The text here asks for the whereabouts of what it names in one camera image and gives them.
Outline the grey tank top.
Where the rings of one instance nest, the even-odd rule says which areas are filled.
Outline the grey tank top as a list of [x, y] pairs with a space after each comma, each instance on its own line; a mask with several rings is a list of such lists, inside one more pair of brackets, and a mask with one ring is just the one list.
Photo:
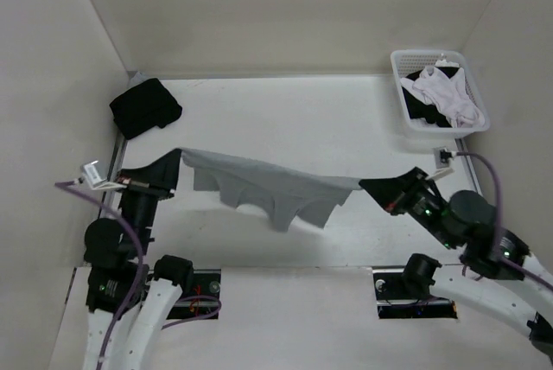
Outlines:
[[181, 159], [194, 170], [194, 190], [218, 192], [228, 207], [259, 207], [278, 232], [288, 231], [296, 218], [323, 228], [334, 208], [360, 190], [356, 178], [313, 175], [206, 150], [182, 148]]

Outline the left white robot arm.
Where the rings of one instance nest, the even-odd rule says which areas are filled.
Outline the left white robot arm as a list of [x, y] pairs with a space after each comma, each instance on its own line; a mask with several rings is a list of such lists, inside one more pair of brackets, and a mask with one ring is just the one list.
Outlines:
[[191, 261], [172, 255], [148, 266], [145, 256], [158, 204], [172, 198], [181, 152], [138, 169], [122, 169], [117, 208], [105, 209], [85, 232], [88, 337], [85, 369], [142, 369], [178, 300], [194, 289]]

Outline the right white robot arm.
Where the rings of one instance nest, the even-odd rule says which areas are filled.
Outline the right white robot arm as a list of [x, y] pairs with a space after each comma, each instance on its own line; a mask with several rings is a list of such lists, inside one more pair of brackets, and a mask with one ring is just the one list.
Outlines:
[[[392, 178], [362, 179], [359, 186], [392, 216], [408, 214], [449, 250], [461, 249], [463, 271], [422, 253], [410, 256], [398, 286], [416, 301], [447, 298], [505, 323], [543, 354], [552, 354], [551, 275], [529, 246], [506, 231], [496, 239], [496, 209], [472, 190], [445, 200], [435, 181], [414, 168]], [[499, 243], [499, 254], [493, 245]]]

